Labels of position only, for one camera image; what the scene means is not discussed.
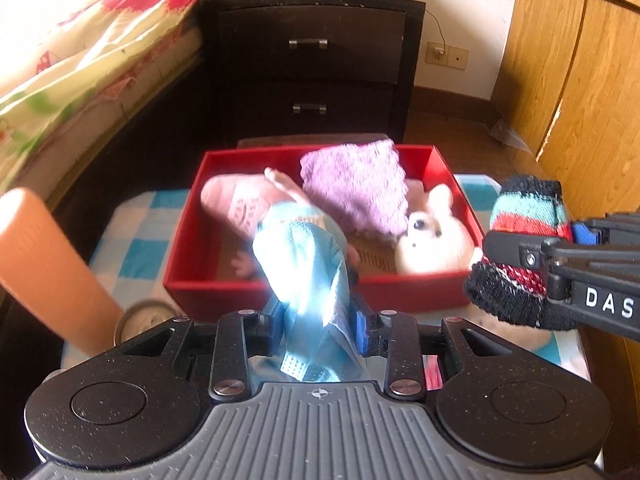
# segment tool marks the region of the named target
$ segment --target purple cloth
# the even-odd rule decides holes
[[[406,232],[406,173],[391,140],[323,148],[300,165],[306,195],[345,233]]]

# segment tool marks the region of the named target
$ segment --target electrical outlet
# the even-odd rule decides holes
[[[469,59],[469,51],[456,46],[447,46],[447,66],[464,70]]]
[[[427,43],[427,57],[425,61],[427,63],[433,63],[435,65],[447,65],[447,52],[449,51],[449,45],[446,47],[441,43]]]

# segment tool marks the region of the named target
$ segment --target cable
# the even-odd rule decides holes
[[[444,41],[444,34],[442,33],[442,29],[440,28],[440,22],[438,21],[438,19],[435,17],[434,14],[432,14],[429,10],[424,9],[424,12],[428,12],[434,20],[436,20],[436,24],[438,25],[438,30],[440,31],[440,37],[442,38],[442,46],[444,47],[444,49],[447,49],[447,43]]]

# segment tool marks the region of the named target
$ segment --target drawer handle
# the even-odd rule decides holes
[[[296,115],[302,112],[318,112],[319,115],[326,115],[326,105],[295,104],[292,108]]]
[[[289,40],[289,48],[291,50],[296,50],[299,45],[317,45],[320,50],[327,50],[329,42],[327,40],[314,40],[313,38],[306,40]]]

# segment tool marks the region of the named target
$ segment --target orange cylinder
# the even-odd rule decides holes
[[[0,197],[0,284],[85,354],[113,346],[122,310],[29,189]]]

